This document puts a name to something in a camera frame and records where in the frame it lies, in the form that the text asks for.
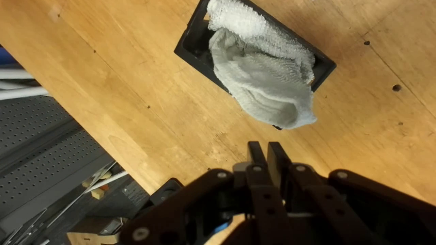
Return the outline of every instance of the wooden surface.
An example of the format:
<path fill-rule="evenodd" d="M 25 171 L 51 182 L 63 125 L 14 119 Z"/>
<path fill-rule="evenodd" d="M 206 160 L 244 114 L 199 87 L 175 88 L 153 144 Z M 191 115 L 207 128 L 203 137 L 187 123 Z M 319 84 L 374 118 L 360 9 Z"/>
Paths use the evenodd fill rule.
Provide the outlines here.
<path fill-rule="evenodd" d="M 338 64 L 315 125 L 252 119 L 173 53 L 195 0 L 0 0 L 0 43 L 149 192 L 278 140 L 322 174 L 346 167 L 436 202 L 436 0 L 255 2 Z"/>

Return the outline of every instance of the robotic arm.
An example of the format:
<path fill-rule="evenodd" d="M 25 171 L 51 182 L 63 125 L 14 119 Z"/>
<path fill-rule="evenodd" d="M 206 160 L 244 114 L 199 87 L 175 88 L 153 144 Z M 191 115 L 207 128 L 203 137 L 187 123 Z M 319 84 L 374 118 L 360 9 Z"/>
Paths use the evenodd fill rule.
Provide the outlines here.
<path fill-rule="evenodd" d="M 130 221 L 123 243 L 205 243 L 233 215 L 229 245 L 431 245 L 436 208 L 349 170 L 329 178 L 293 163 L 280 143 L 248 143 L 250 163 L 209 170 Z"/>

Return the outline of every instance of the black box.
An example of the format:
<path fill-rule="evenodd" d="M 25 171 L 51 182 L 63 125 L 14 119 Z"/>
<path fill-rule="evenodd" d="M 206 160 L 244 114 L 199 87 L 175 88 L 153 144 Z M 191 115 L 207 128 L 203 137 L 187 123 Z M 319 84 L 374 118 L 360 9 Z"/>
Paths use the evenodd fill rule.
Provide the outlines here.
<path fill-rule="evenodd" d="M 207 13 L 207 4 L 210 0 L 201 0 L 196 6 L 187 30 L 181 35 L 175 53 L 191 64 L 195 69 L 207 76 L 211 81 L 218 84 L 221 88 L 228 91 L 228 88 L 220 81 L 220 79 L 214 73 L 214 61 L 211 53 L 209 50 L 209 39 L 214 35 L 214 31 L 209 30 L 209 21 L 205 19 Z M 303 46 L 310 49 L 315 55 L 314 73 L 315 80 L 312 81 L 312 91 L 327 79 L 327 76 L 335 69 L 335 62 L 330 59 L 325 53 L 319 49 L 308 43 L 305 39 L 299 36 L 293 30 L 284 25 L 281 21 L 274 19 L 271 15 L 265 12 L 262 8 L 255 5 L 251 1 L 243 0 L 244 4 L 252 6 L 258 13 L 263 15 L 269 23 L 275 24 L 284 32 L 289 32 L 292 36 L 296 36 Z"/>

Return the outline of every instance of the cloth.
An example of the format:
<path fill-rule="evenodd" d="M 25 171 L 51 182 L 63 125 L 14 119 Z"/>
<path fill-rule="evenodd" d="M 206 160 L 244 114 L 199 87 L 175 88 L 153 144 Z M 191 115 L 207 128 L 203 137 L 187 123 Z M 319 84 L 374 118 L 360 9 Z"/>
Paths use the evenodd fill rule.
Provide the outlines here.
<path fill-rule="evenodd" d="M 314 54 L 237 0 L 211 0 L 207 12 L 214 72 L 240 106 L 284 129 L 315 122 Z"/>

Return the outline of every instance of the screw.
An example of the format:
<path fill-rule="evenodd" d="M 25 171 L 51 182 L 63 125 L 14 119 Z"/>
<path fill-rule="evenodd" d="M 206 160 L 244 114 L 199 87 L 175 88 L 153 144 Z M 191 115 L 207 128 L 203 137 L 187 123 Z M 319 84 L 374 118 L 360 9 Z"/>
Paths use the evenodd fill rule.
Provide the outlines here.
<path fill-rule="evenodd" d="M 147 227 L 139 227 L 134 231 L 134 241 L 139 242 L 139 241 L 145 241 L 150 234 L 150 230 Z"/>
<path fill-rule="evenodd" d="M 224 171 L 218 172 L 218 178 L 225 178 L 225 177 L 228 177 L 228 172 L 224 172 Z"/>
<path fill-rule="evenodd" d="M 297 164 L 296 166 L 297 171 L 305 171 L 305 166 Z"/>
<path fill-rule="evenodd" d="M 348 178 L 348 177 L 349 177 L 349 174 L 348 174 L 348 172 L 345 172 L 345 171 L 338 171 L 338 177 L 340 177 L 340 178 Z"/>

